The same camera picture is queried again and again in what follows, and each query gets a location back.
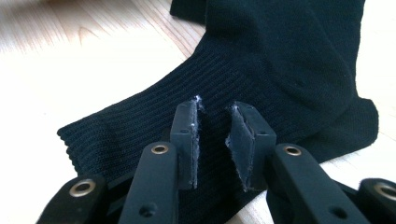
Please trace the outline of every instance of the black sock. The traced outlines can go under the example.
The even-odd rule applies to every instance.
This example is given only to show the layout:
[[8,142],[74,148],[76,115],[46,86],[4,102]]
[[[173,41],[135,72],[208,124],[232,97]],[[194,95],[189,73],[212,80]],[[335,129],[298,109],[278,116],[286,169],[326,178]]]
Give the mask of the black sock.
[[[256,106],[278,142],[302,143],[319,161],[375,140],[374,105],[362,103],[355,88],[362,7],[362,1],[209,0],[206,34],[186,62],[58,134],[80,175],[112,180],[136,167],[142,149],[171,126],[179,103],[200,95],[198,189],[180,192],[179,223],[223,223],[256,195],[242,191],[224,145],[226,108],[234,101]],[[343,150],[352,140],[360,143]]]

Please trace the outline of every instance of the light wood surface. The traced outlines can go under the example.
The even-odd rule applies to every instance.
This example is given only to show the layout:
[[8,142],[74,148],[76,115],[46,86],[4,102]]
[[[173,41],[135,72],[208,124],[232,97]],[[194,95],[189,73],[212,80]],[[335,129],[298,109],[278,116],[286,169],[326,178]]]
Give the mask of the light wood surface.
[[[0,0],[0,223],[34,223],[76,176],[56,131],[142,91],[184,62],[205,27],[169,15],[171,0]],[[396,182],[396,4],[368,0],[357,85],[374,100],[370,147],[322,164],[357,188]],[[265,192],[229,223],[272,223]]]

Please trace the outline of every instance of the ribbed fabric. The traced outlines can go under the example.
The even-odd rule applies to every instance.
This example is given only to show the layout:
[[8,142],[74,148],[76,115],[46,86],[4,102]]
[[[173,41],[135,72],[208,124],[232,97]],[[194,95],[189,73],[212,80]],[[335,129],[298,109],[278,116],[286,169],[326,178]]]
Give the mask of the ribbed fabric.
[[370,145],[373,103],[359,98],[355,62],[362,1],[207,2],[206,34],[193,55],[145,91],[59,130],[79,175],[112,180],[171,127],[176,106],[200,95],[198,189],[179,194],[179,223],[223,223],[256,194],[242,191],[227,108],[256,106],[278,142],[299,143],[318,161]]

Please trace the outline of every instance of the wooden floor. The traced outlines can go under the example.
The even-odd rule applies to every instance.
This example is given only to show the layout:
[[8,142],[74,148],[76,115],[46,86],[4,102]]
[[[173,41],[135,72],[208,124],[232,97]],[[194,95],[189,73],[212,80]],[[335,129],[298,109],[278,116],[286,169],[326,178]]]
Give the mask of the wooden floor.
[[[0,223],[34,223],[76,176],[56,135],[127,98],[194,51],[205,27],[172,18],[171,0],[0,0]],[[357,188],[396,182],[396,4],[368,0],[357,85],[374,100],[380,134],[370,147],[322,164]],[[229,223],[272,223],[265,192]]]

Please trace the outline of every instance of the wooden table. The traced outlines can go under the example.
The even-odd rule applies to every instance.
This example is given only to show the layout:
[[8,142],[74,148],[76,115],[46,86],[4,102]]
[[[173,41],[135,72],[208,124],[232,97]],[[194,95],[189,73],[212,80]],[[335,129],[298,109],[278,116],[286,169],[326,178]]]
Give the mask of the wooden table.
[[[56,135],[184,62],[205,27],[169,15],[171,0],[0,0],[0,223],[34,223],[76,176]],[[357,188],[396,182],[396,4],[368,0],[357,85],[374,100],[380,134],[370,147],[322,164]],[[229,223],[272,223],[265,192]]]

